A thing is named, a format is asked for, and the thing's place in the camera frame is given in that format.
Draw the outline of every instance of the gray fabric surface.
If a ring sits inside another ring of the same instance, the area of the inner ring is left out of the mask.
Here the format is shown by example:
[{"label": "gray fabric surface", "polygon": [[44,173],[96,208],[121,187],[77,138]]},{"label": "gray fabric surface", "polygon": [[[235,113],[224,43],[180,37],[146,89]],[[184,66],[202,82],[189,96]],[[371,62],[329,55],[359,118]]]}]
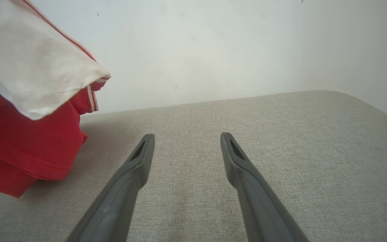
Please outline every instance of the gray fabric surface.
[{"label": "gray fabric surface", "polygon": [[0,241],[63,241],[139,139],[155,133],[129,241],[246,241],[226,179],[231,132],[311,241],[387,241],[387,115],[309,91],[82,117],[70,175],[0,194]]}]

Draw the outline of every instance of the red fabric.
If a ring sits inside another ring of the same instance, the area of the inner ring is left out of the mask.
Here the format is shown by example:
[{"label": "red fabric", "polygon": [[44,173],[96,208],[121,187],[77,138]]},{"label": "red fabric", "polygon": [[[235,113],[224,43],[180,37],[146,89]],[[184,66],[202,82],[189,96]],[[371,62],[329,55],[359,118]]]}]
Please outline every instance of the red fabric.
[{"label": "red fabric", "polygon": [[37,179],[61,180],[87,136],[80,114],[91,112],[87,88],[52,115],[30,120],[0,96],[0,192],[19,197]]}]

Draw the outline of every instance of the wall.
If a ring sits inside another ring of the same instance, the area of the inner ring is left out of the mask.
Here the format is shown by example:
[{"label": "wall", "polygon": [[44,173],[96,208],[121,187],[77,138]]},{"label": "wall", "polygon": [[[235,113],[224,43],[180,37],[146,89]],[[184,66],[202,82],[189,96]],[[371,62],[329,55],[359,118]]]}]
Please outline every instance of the wall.
[{"label": "wall", "polygon": [[328,89],[387,113],[387,1],[32,2],[114,74],[100,112]]}]

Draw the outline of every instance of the white cloth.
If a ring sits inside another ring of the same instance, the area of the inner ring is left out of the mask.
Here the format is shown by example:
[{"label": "white cloth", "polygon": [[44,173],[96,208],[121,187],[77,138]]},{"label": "white cloth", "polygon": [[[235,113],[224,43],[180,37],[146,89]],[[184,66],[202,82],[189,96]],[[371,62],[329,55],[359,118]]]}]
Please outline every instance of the white cloth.
[{"label": "white cloth", "polygon": [[0,94],[37,120],[111,77],[26,0],[0,0]]}]

